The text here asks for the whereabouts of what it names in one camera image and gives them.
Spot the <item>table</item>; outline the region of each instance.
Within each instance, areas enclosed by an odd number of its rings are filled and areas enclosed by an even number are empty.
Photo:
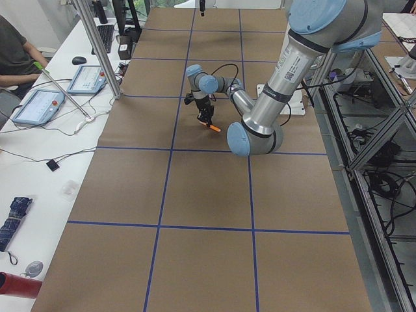
[[[313,109],[278,152],[236,157],[233,105],[217,97],[218,134],[183,103],[197,63],[237,64],[256,97],[286,28],[280,10],[152,9],[34,312],[371,311]]]
[[[398,31],[400,28],[409,28],[406,23],[409,23],[410,21],[416,22],[416,17],[412,14],[385,13],[383,15],[383,19],[384,23],[382,27],[381,42],[371,50],[383,68],[386,76],[388,76],[389,80],[397,88],[398,93],[401,95],[402,99],[409,100],[410,95],[404,90],[400,79],[394,73],[389,73],[391,66],[386,61],[385,57],[404,57],[408,54],[408,49],[411,49],[411,46],[408,44],[406,44],[406,46],[401,44],[398,41],[394,31]],[[414,90],[416,88],[416,81],[410,79],[407,79],[407,81],[411,88]]]
[[[116,20],[110,18],[109,23],[116,23]],[[54,79],[73,77],[78,68],[71,63],[74,56],[86,57],[86,64],[99,64],[97,57],[91,54],[91,45],[81,21],[74,27],[47,66]],[[113,69],[116,70],[120,62],[116,40],[113,40],[111,53],[108,56]],[[45,81],[42,75],[35,84]],[[69,83],[61,83],[61,85],[66,88]],[[56,90],[52,84],[44,85],[42,88]],[[83,104],[90,99],[90,96],[74,98],[79,104]],[[90,105],[86,104],[83,107],[89,114],[93,114],[95,111],[110,110],[112,102],[111,90],[106,86]],[[17,129],[9,121],[0,133],[0,148],[33,159],[52,159],[86,148],[94,148],[107,117],[107,114],[97,117],[73,136],[41,128],[8,133]],[[83,120],[82,113],[66,100],[53,121],[45,127],[72,134],[77,124]],[[18,275],[25,271],[29,263],[39,260],[43,262],[44,270],[36,279],[44,279],[91,158],[92,153],[68,157],[59,163],[58,170],[52,172],[45,161],[32,162],[0,151],[0,176],[3,185],[0,190],[1,224],[6,219],[9,206],[15,196],[33,198],[27,216],[8,245],[8,249],[19,258],[19,262],[13,266],[9,263],[8,254],[0,253],[0,270]],[[72,194],[65,195],[63,188],[67,187],[68,183],[76,187]],[[31,299],[0,296],[0,306],[5,311],[30,311],[33,302],[34,300]]]

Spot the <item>orange object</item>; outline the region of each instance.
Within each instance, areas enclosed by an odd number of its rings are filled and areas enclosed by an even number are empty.
[[[214,130],[214,131],[216,131],[216,132],[221,132],[221,129],[220,129],[220,128],[218,128],[218,127],[215,127],[214,125],[208,125],[208,123],[206,123],[206,122],[200,122],[200,124],[202,124],[202,125],[204,125],[204,126],[208,127],[208,128],[209,128],[209,129],[211,129],[211,130]]]
[[[218,127],[215,127],[214,125],[210,125],[209,128],[216,131],[216,132],[221,132],[221,129],[218,128]]]

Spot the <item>computer keyboard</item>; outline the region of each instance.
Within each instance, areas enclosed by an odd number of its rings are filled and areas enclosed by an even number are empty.
[[[105,51],[107,53],[111,52],[112,44],[112,34],[114,32],[114,25],[98,25],[98,33],[103,40]]]

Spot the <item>computer mouse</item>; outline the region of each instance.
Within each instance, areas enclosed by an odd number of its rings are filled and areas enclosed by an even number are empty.
[[[80,65],[80,64],[85,64],[86,63],[86,58],[84,57],[74,57],[72,59],[72,64],[74,65]]]

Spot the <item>red bottle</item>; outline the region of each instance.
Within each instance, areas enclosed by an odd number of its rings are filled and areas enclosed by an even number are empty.
[[[42,281],[0,272],[0,294],[7,296],[36,298]]]

